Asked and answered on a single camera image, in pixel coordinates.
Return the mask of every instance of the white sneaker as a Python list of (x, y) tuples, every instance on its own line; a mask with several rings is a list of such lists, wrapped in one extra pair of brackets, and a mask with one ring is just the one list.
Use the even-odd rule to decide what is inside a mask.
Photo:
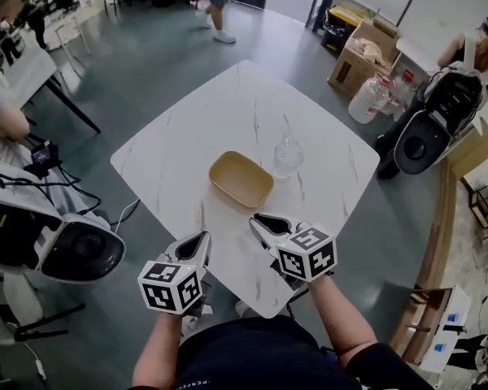
[(197, 10), (195, 12), (195, 17), (197, 18), (197, 23), (201, 28), (211, 29), (211, 26), (213, 26), (211, 16), (204, 11)]
[(224, 29), (216, 30), (215, 34), (213, 35), (213, 38), (216, 41), (221, 41), (223, 43), (235, 43), (237, 41), (237, 39), (235, 39), (234, 35), (226, 32)]

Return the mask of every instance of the desk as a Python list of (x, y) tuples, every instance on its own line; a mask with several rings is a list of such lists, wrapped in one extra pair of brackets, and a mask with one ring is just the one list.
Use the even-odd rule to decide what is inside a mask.
[(322, 223), (338, 234), (379, 157), (328, 111), (252, 62), (243, 61), (193, 91), (111, 158), (174, 237), (201, 229), (211, 233), (208, 270), (265, 318), (278, 314), (295, 291), (270, 268), (273, 259), (251, 233), (248, 219), (254, 211), (216, 191), (208, 171), (227, 150), (271, 171), (283, 123), (305, 160), (298, 173), (275, 183), (260, 210)]
[(13, 102), (18, 108), (23, 108), (45, 85), (82, 121), (96, 132), (101, 132), (99, 127), (63, 93), (57, 81), (52, 78), (56, 71), (54, 61), (43, 49), (26, 49), (15, 63), (4, 71)]
[(411, 300), (415, 305), (425, 305), (425, 310), (418, 324), (406, 325), (416, 331), (403, 351), (402, 359), (416, 364), (423, 371), (440, 374), (460, 337), (456, 331), (445, 330), (445, 327), (464, 326), (472, 299), (460, 286), (455, 286), (416, 290)]

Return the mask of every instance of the cardboard box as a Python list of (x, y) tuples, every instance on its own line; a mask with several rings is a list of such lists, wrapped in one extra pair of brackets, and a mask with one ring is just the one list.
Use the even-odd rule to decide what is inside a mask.
[[(362, 54), (350, 45), (351, 39), (360, 38), (368, 39), (379, 46), (383, 59), (389, 64), (387, 68), (365, 60)], [(373, 77), (376, 72), (390, 76), (401, 56), (399, 50), (396, 49), (398, 39), (398, 36), (392, 37), (376, 28), (370, 19), (365, 19), (351, 34), (327, 82), (353, 98), (362, 84)]]

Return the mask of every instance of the white robot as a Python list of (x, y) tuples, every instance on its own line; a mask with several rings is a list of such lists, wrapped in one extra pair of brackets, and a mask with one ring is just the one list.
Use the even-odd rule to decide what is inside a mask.
[(337, 265), (336, 236), (320, 224), (310, 224), (282, 214), (257, 213), (250, 228), (262, 246), (276, 259), (273, 268), (292, 287), (311, 282)]
[(0, 162), (0, 271), (82, 284), (114, 270), (123, 240), (84, 216), (60, 215), (37, 184), (30, 172)]
[(151, 310), (200, 316), (209, 285), (201, 282), (210, 258), (207, 231), (171, 243), (157, 261), (149, 261), (137, 282)]

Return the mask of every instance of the plastic bottle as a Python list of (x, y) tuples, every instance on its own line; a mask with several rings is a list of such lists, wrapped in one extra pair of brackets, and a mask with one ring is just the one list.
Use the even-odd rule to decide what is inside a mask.
[(359, 89), (349, 104), (349, 114), (358, 123), (370, 123), (389, 99), (389, 79), (376, 73)]
[(396, 79), (389, 85), (389, 101), (386, 103), (383, 112), (392, 115), (396, 121), (407, 109), (407, 104), (410, 101), (412, 78), (412, 73), (405, 70), (403, 77), (396, 76)]

